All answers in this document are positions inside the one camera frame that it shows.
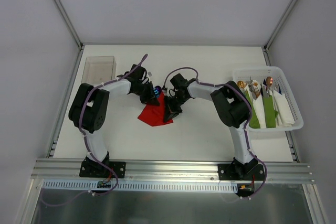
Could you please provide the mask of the red paper napkin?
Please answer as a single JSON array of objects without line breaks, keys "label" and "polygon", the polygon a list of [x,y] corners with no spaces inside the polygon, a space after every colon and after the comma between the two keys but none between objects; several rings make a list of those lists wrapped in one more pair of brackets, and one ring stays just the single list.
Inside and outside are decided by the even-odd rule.
[{"label": "red paper napkin", "polygon": [[138,119],[149,126],[162,126],[167,124],[172,124],[173,120],[170,119],[167,122],[164,122],[164,94],[161,92],[158,97],[160,103],[159,106],[146,105],[142,110]]}]

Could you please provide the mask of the iridescent purple spoon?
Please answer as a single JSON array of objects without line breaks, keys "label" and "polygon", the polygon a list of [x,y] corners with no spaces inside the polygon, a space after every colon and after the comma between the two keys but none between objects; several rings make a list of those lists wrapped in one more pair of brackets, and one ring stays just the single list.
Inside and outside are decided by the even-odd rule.
[{"label": "iridescent purple spoon", "polygon": [[157,99],[160,97],[161,93],[162,93],[162,88],[160,86],[155,86],[154,94]]}]

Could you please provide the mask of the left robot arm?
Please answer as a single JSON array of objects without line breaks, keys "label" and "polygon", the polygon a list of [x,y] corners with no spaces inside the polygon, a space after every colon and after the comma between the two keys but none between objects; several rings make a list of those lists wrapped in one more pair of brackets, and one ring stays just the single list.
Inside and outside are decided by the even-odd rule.
[{"label": "left robot arm", "polygon": [[116,79],[93,86],[82,83],[69,110],[69,119],[84,138],[87,157],[93,161],[91,170],[99,177],[108,174],[108,150],[99,132],[106,119],[109,101],[115,97],[135,94],[145,105],[159,106],[154,86],[141,65]]}]

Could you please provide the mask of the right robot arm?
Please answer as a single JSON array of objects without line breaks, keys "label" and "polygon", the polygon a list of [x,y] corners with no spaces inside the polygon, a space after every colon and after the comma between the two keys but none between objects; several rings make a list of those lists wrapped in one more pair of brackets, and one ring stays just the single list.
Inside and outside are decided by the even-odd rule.
[{"label": "right robot arm", "polygon": [[163,122],[182,113],[181,106],[189,99],[204,99],[214,104],[220,120],[229,127],[234,145],[235,174],[240,179],[248,179],[254,173],[250,163],[254,157],[250,153],[247,126],[251,119],[251,105],[237,84],[229,81],[222,86],[205,84],[196,78],[187,80],[180,73],[171,80],[174,95],[164,97]]}]

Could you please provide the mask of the white napkin roll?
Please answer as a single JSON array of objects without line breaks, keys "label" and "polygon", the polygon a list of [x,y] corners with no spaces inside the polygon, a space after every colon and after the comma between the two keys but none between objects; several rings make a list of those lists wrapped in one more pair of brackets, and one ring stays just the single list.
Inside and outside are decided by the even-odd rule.
[{"label": "white napkin roll", "polygon": [[260,129],[265,129],[266,122],[265,122],[265,114],[264,114],[264,105],[263,105],[263,99],[261,96],[261,91],[258,86],[258,82],[250,80],[248,82],[248,87],[251,92],[251,96],[253,98],[253,105],[254,105],[254,109],[258,117],[259,123],[260,123]]}]

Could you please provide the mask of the left green napkin roll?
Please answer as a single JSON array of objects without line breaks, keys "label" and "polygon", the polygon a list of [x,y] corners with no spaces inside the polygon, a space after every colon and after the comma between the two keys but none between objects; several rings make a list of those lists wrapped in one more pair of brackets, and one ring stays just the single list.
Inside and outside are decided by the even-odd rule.
[{"label": "left green napkin roll", "polygon": [[250,92],[250,90],[247,86],[244,87],[243,91],[244,91],[244,95],[245,95],[246,99],[248,100],[248,102],[250,103],[251,109],[252,109],[252,117],[249,121],[249,127],[252,128],[252,129],[259,129],[260,128],[260,123],[259,123],[258,117],[257,117],[255,109],[254,109],[253,98],[251,96],[251,92]]}]

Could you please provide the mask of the right white napkin rolls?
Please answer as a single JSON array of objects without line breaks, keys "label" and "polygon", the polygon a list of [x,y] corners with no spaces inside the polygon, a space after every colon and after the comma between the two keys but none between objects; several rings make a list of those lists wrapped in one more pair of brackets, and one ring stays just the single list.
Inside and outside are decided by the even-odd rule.
[{"label": "right white napkin rolls", "polygon": [[276,111],[276,127],[289,127],[295,123],[288,101],[284,94],[272,91],[274,109]]}]

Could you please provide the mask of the clear plastic box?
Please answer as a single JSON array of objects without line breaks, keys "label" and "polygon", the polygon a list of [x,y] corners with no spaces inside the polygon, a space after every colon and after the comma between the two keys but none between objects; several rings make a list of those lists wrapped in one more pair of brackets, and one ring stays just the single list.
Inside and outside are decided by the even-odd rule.
[{"label": "clear plastic box", "polygon": [[87,57],[82,75],[82,83],[98,85],[111,81],[116,75],[114,56]]}]

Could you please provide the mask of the gold spoon in basket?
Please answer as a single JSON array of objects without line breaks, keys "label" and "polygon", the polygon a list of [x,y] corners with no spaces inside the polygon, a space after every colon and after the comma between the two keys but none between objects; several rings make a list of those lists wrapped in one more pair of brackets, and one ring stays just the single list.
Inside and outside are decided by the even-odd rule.
[{"label": "gold spoon in basket", "polygon": [[238,87],[239,87],[242,91],[244,91],[244,90],[245,90],[245,87],[246,87],[247,84],[246,84],[245,82],[239,80],[239,81],[237,82],[237,85],[238,85]]}]

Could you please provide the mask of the white plastic basket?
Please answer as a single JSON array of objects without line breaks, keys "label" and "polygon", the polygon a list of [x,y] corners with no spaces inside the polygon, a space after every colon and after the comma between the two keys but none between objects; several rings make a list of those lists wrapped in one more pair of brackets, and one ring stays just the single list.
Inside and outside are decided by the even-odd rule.
[{"label": "white plastic basket", "polygon": [[[268,76],[271,76],[274,81],[270,89],[267,89],[266,87],[266,78]],[[295,123],[289,127],[276,127],[265,129],[252,129],[249,127],[249,130],[251,132],[281,132],[298,130],[303,127],[303,119],[300,114],[299,108],[289,86],[289,83],[280,68],[271,66],[259,66],[235,69],[233,71],[233,81],[237,84],[239,80],[245,82],[247,84],[247,87],[250,80],[258,82],[262,98],[268,97],[270,95],[272,96],[273,90],[278,91],[280,94],[284,94],[288,101],[292,116],[295,120]]]}]

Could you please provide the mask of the copper spoon in basket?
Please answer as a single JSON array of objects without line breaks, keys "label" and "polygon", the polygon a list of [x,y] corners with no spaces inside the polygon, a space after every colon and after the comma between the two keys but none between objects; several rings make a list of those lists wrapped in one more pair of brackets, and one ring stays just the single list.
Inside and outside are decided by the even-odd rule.
[{"label": "copper spoon in basket", "polygon": [[268,76],[267,78],[266,78],[266,87],[267,87],[267,89],[270,89],[271,87],[272,87],[272,85],[273,85],[273,78],[271,77],[271,76]]}]

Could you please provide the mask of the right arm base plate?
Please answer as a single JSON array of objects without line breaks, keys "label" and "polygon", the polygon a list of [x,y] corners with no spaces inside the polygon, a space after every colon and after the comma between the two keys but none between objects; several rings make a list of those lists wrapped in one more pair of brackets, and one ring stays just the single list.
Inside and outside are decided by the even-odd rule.
[{"label": "right arm base plate", "polygon": [[256,180],[263,181],[265,178],[265,171],[262,164],[255,164],[252,166],[239,166],[235,163],[218,164],[218,177],[220,180]]}]

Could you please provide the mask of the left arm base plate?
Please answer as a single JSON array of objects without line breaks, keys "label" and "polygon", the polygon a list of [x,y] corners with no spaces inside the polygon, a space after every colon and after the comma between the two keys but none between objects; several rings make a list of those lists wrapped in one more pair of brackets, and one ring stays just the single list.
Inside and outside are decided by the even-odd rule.
[{"label": "left arm base plate", "polygon": [[[115,172],[118,178],[125,177],[126,162],[112,162],[108,166]],[[85,159],[81,163],[79,177],[82,178],[108,178],[111,172],[97,162]]]}]

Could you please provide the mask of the aluminium front rail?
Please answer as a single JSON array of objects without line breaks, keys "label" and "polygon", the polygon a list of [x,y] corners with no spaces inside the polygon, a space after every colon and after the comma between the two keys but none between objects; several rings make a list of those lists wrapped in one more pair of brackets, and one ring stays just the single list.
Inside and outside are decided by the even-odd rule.
[{"label": "aluminium front rail", "polygon": [[[31,178],[77,179],[81,159],[39,158]],[[220,162],[196,161],[132,161],[126,160],[124,180],[145,182],[219,182],[225,170]],[[295,162],[271,162],[266,164],[266,182],[273,184],[315,184],[310,165]]]}]

